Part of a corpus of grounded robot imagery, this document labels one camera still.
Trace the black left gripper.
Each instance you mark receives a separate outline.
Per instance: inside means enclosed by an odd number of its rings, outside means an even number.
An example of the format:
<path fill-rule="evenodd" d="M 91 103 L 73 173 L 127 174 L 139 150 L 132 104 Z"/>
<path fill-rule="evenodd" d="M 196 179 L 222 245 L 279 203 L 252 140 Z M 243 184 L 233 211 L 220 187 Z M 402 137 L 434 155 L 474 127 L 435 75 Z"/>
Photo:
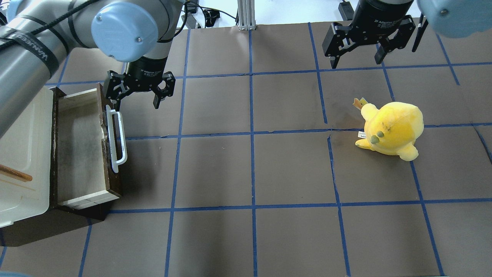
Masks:
<path fill-rule="evenodd" d="M 107 71 L 103 84 L 104 97 L 113 104 L 116 112 L 121 109 L 121 100 L 134 92 L 150 92 L 155 94 L 153 106 L 159 109 L 166 97 L 174 94 L 176 79 L 172 72 L 165 72 L 167 58 L 140 57 L 130 62 L 125 73 Z"/>

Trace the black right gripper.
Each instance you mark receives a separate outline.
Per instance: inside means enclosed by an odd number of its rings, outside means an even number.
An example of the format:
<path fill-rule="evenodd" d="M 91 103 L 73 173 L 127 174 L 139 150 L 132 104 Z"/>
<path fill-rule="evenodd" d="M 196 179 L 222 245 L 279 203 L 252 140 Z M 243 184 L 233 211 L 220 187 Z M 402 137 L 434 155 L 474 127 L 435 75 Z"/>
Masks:
<path fill-rule="evenodd" d="M 342 55 L 360 46 L 378 45 L 378 65 L 393 50 L 404 49 L 416 29 L 408 14 L 412 4 L 413 0 L 359 0 L 354 9 L 348 0 L 341 1 L 338 10 L 350 24 L 331 23 L 322 42 L 331 69 L 337 68 Z"/>

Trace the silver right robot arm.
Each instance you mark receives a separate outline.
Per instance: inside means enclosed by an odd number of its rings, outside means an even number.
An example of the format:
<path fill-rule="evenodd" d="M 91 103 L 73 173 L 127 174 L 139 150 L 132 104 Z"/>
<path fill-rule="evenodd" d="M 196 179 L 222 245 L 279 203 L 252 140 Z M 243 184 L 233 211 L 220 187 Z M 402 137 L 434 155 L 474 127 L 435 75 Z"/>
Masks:
<path fill-rule="evenodd" d="M 418 23 L 408 14 L 412 4 L 411 0 L 360 0 L 348 26 L 334 22 L 327 30 L 322 49 L 331 67 L 337 68 L 342 55 L 366 45 L 379 46 L 374 60 L 381 64 L 387 54 L 404 49 L 413 34 L 415 52 L 428 27 L 449 38 L 491 28 L 490 0 L 419 0 Z"/>

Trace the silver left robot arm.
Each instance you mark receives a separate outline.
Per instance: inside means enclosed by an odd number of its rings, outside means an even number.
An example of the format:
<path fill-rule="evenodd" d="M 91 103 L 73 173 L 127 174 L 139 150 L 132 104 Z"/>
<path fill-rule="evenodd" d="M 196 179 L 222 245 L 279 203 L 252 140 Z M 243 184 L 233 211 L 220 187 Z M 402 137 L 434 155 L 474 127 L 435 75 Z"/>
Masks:
<path fill-rule="evenodd" d="M 128 63 L 108 72 L 104 96 L 119 110 L 134 92 L 171 97 L 174 77 L 165 72 L 185 0 L 11 0 L 1 26 L 1 135 L 75 48 L 97 48 Z"/>

